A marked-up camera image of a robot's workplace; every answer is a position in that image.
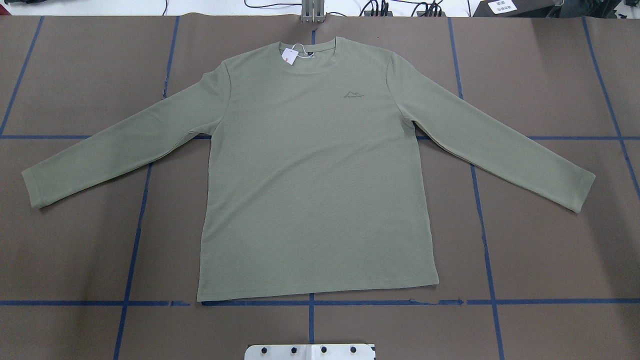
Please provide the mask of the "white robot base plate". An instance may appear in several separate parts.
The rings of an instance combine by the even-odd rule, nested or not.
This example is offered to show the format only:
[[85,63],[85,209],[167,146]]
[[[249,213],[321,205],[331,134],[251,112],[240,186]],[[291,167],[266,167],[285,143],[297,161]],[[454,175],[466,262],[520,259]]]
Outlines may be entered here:
[[374,344],[256,344],[247,347],[245,360],[375,360]]

